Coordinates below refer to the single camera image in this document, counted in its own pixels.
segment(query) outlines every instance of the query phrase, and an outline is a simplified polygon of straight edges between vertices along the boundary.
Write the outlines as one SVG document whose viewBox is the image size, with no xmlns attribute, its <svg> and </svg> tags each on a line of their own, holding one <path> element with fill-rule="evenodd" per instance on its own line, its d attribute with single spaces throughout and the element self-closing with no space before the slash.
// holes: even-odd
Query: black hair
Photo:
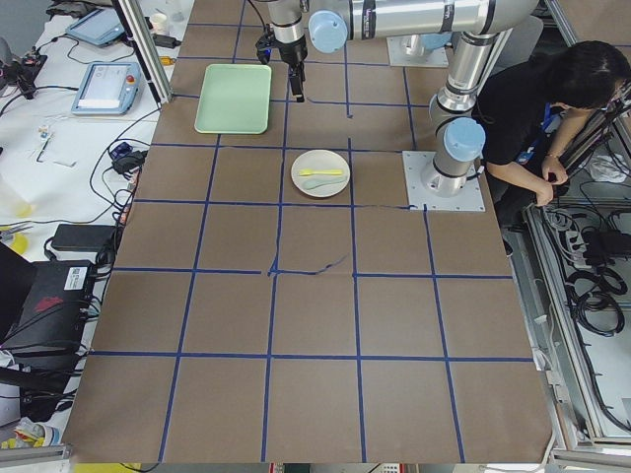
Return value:
<svg viewBox="0 0 631 473">
<path fill-rule="evenodd" d="M 611 44 L 583 41 L 554 58 L 546 76 L 548 101 L 575 108 L 601 108 L 620 81 L 631 79 L 627 58 Z"/>
</svg>

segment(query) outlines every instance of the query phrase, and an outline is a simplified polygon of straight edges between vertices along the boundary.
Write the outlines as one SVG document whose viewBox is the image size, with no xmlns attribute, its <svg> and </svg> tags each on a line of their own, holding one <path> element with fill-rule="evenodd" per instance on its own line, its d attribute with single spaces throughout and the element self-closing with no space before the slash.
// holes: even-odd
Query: white plate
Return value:
<svg viewBox="0 0 631 473">
<path fill-rule="evenodd" d="M 300 169 L 342 169 L 341 175 L 298 175 Z M 339 156 L 337 153 L 327 150 L 311 150 L 306 153 L 302 153 L 292 164 L 292 180 L 296 187 L 302 192 L 312 197 L 330 197 L 335 195 L 348 185 L 350 180 L 351 169 L 348 168 L 346 160 Z M 320 185 L 313 189 L 306 189 L 305 185 L 310 179 L 317 179 L 321 181 L 328 180 L 340 180 L 340 182 L 330 183 L 326 185 Z"/>
</svg>

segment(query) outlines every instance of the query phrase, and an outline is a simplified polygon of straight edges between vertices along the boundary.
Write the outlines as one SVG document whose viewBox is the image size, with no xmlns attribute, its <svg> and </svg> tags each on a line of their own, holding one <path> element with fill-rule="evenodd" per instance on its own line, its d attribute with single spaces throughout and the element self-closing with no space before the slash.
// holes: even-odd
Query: person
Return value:
<svg viewBox="0 0 631 473">
<path fill-rule="evenodd" d="M 555 55 L 491 76 L 473 117 L 486 132 L 483 157 L 500 227 L 519 223 L 534 201 L 548 204 L 568 174 L 559 158 L 592 112 L 616 98 L 631 79 L 625 56 L 602 41 L 583 41 Z M 545 132 L 563 112 L 556 132 Z"/>
</svg>

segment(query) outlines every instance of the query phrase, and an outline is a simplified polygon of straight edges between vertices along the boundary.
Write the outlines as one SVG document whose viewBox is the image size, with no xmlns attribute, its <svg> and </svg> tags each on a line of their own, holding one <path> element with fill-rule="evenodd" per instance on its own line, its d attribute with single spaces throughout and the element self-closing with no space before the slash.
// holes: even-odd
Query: person's arm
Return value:
<svg viewBox="0 0 631 473">
<path fill-rule="evenodd" d="M 554 197 L 550 182 L 543 180 L 518 163 L 513 162 L 507 165 L 487 163 L 486 168 L 494 177 L 534 192 L 537 207 L 546 205 Z"/>
<path fill-rule="evenodd" d="M 553 185 L 562 184 L 568 180 L 568 173 L 559 161 L 559 157 L 583 129 L 592 112 L 593 110 L 583 108 L 568 109 L 561 126 L 559 126 L 554 136 L 554 141 L 548 150 L 548 154 L 541 164 L 541 173 L 546 181 L 550 180 L 551 174 L 555 176 L 555 179 L 551 182 Z"/>
</svg>

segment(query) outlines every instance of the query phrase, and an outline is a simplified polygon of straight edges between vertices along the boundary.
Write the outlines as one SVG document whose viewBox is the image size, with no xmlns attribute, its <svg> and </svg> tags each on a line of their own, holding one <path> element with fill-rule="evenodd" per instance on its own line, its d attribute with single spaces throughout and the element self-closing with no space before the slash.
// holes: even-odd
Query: barcode sticker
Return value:
<svg viewBox="0 0 631 473">
<path fill-rule="evenodd" d="M 83 289 L 83 283 L 87 274 L 88 268 L 85 266 L 83 268 L 70 268 L 66 277 L 66 285 L 63 287 L 64 291 Z"/>
</svg>

